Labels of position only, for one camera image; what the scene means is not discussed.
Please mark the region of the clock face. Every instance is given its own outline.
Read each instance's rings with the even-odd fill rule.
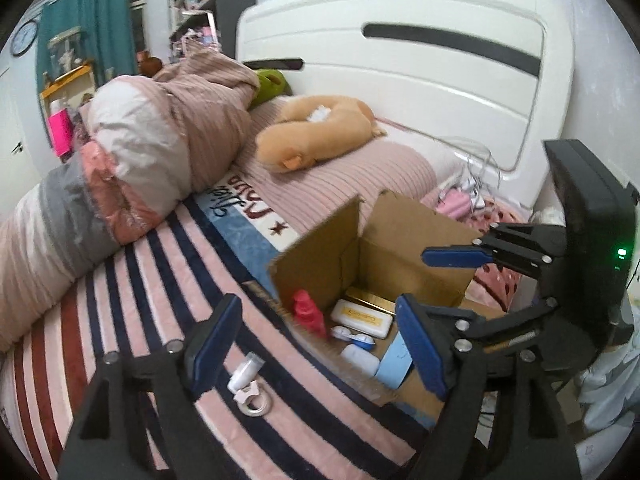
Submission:
[[[38,23],[33,20],[25,23],[18,32],[15,33],[11,42],[11,53],[13,56],[21,56],[36,40],[38,35]]]

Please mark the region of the wall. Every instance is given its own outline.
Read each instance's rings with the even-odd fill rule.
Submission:
[[[34,6],[43,0],[34,0]],[[168,0],[146,0],[145,25],[146,40],[152,56],[163,61],[169,57],[169,7]],[[36,51],[32,46],[23,56],[13,58],[8,53],[10,41],[4,46],[0,57],[8,58],[11,63],[14,80],[14,99],[18,107],[18,116],[24,129],[24,142],[31,155],[33,165],[40,176],[44,177],[57,167],[60,161],[55,157],[47,140],[47,131],[40,115],[38,90],[36,88]]]
[[[620,180],[638,186],[640,54],[605,0],[555,1],[575,40],[574,84],[562,136],[580,139]],[[555,200],[547,184],[539,204]]]

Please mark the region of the teal curtain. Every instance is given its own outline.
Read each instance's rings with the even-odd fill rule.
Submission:
[[[131,30],[129,0],[56,0],[45,4],[38,30],[36,78],[44,89],[44,72],[52,73],[49,40],[60,32],[80,25],[85,57],[94,60],[98,86],[106,82],[105,71],[113,76],[137,74],[136,52]]]

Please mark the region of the white ring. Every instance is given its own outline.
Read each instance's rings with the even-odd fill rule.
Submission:
[[[258,404],[258,408],[252,408],[249,404],[255,401]],[[256,396],[247,397],[244,404],[237,402],[238,408],[246,416],[263,416],[269,413],[271,409],[271,396],[264,390],[260,390],[260,393]]]

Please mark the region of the headboard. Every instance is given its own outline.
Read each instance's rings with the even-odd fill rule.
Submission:
[[[425,155],[432,137],[480,168],[488,148],[484,180],[533,206],[574,47],[548,0],[269,0],[242,14],[238,60],[283,70],[294,94],[362,99]]]

